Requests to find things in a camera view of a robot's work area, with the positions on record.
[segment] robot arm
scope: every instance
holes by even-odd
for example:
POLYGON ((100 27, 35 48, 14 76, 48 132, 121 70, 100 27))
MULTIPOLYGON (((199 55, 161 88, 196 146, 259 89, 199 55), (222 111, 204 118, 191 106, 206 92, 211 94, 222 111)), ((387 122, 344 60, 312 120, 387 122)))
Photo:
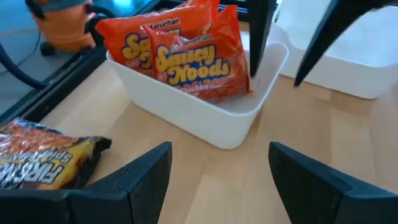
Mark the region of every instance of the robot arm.
POLYGON ((294 86, 299 86, 329 46, 358 18, 396 0, 332 0, 298 68, 294 86))

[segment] fire chips bag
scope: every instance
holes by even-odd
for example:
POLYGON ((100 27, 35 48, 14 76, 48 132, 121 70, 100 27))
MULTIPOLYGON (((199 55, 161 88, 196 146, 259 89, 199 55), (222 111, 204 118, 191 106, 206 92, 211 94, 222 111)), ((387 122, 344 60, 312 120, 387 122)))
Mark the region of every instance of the fire chips bag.
POLYGON ((81 188, 110 145, 109 139, 72 138, 15 119, 0 126, 0 189, 81 188))
POLYGON ((151 76, 150 41, 141 26, 193 38, 211 26, 212 17, 215 17, 212 14, 218 10, 217 1, 194 0, 188 6, 168 11, 105 19, 95 28, 104 36, 104 44, 114 61, 151 76))
POLYGON ((209 33, 194 39, 143 29, 150 37, 153 76, 159 81, 212 103, 249 92, 237 6, 226 6, 209 33))

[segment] maruchan logo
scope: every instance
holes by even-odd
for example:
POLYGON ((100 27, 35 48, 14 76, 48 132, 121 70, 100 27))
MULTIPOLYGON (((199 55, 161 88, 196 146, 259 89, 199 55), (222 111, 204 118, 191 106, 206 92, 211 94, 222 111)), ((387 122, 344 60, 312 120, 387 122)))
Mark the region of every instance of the maruchan logo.
POLYGON ((151 24, 151 25, 148 25, 148 27, 156 30, 156 29, 161 29, 164 27, 174 26, 174 25, 178 25, 178 24, 180 24, 180 19, 176 18, 176 19, 167 19, 166 21, 162 21, 162 22, 159 22, 156 24, 151 24))

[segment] wooden table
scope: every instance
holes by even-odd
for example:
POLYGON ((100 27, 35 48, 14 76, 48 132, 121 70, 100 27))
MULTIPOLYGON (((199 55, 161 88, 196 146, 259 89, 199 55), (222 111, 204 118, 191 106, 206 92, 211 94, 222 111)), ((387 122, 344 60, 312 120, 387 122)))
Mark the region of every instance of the wooden table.
POLYGON ((91 181, 172 141, 172 176, 159 223, 290 223, 267 160, 270 141, 398 192, 398 86, 375 101, 307 83, 292 86, 292 79, 279 77, 246 140, 233 151, 137 107, 107 62, 43 123, 72 136, 113 140, 91 181))

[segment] white container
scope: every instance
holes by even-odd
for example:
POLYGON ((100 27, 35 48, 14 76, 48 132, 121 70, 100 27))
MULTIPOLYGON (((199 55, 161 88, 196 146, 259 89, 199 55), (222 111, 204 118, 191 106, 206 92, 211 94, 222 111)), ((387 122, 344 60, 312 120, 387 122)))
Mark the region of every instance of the white container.
MULTIPOLYGON (((283 0, 274 14, 286 31, 290 57, 281 74, 295 77, 300 61, 330 0, 283 0)), ((305 79, 316 85, 373 99, 398 81, 398 7, 360 17, 305 79)))
POLYGON ((120 65, 111 59, 109 53, 107 58, 136 105, 220 149, 233 149, 246 137, 289 54, 287 48, 279 43, 281 31, 277 27, 271 30, 256 78, 251 80, 254 94, 218 105, 120 65))

